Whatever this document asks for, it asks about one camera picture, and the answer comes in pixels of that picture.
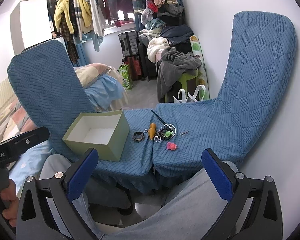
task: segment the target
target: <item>gray sweater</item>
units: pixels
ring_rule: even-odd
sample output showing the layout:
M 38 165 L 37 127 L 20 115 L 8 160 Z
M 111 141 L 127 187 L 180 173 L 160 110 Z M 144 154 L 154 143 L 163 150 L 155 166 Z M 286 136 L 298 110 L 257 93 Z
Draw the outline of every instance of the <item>gray sweater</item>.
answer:
M 162 52 L 161 60 L 157 64 L 157 97 L 160 101 L 184 72 L 195 75 L 195 70 L 201 66 L 201 60 L 179 52 L 174 47 L 168 47 Z

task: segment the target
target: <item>hand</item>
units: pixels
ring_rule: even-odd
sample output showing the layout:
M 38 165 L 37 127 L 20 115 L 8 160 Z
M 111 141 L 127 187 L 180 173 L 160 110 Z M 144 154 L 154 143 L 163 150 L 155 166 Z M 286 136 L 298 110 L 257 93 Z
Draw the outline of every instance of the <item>hand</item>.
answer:
M 2 215 L 9 220 L 12 227 L 16 227 L 19 199 L 17 198 L 16 184 L 12 179 L 9 179 L 9 187 L 1 191 L 0 197 L 2 200 L 11 202 L 9 208 L 3 210 Z

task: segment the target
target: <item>bed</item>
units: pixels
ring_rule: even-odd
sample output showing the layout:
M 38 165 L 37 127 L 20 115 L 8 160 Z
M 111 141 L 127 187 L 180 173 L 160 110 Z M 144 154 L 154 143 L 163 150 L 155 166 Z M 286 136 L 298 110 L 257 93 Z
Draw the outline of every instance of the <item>bed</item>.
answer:
M 122 87 L 123 78 L 115 68 L 90 64 L 74 70 L 96 111 L 113 111 L 128 106 L 128 96 Z M 0 83 L 0 142 L 34 129 L 36 125 L 20 104 L 8 78 L 5 79 Z M 10 178 L 16 183 L 18 196 L 26 177 L 39 177 L 45 160 L 55 153 L 50 142 L 45 141 L 10 164 Z

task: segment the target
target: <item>yellow jacket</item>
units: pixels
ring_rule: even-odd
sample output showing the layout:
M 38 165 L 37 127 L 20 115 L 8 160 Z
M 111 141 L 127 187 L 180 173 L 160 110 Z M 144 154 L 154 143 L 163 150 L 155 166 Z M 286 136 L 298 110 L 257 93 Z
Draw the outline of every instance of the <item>yellow jacket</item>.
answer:
M 89 27 L 92 21 L 90 5 L 86 2 L 86 0 L 79 0 L 79 5 L 82 11 L 84 26 Z
M 57 31 L 60 31 L 60 23 L 61 23 L 61 15 L 65 12 L 66 22 L 71 34 L 74 33 L 72 23 L 70 21 L 70 14 L 69 14 L 69 0 L 58 0 L 56 11 L 54 13 L 54 21 L 56 24 Z

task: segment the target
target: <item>black patterned bracelet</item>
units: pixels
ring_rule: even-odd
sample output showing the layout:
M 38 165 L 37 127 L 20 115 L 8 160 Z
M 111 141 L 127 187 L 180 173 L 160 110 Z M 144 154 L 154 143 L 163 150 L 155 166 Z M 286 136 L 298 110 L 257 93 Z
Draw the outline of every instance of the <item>black patterned bracelet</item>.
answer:
M 135 132 L 133 134 L 133 140 L 135 142 L 141 142 L 145 138 L 145 134 L 143 132 Z

